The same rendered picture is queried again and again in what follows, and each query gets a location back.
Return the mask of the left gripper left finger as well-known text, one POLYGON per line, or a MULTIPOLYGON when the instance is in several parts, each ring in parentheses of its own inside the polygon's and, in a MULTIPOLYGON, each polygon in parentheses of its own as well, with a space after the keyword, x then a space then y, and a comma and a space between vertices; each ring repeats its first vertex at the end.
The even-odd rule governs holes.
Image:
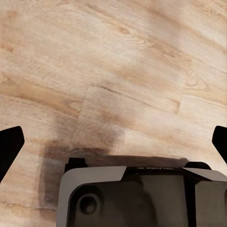
POLYGON ((25 143, 20 126, 0 131, 0 183, 25 143))

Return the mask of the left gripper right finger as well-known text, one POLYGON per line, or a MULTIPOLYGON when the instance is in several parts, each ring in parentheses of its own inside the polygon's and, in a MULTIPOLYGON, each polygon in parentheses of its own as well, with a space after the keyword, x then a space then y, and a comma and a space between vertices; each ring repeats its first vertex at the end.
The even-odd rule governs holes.
POLYGON ((212 143, 227 164, 227 128, 216 126, 212 143))

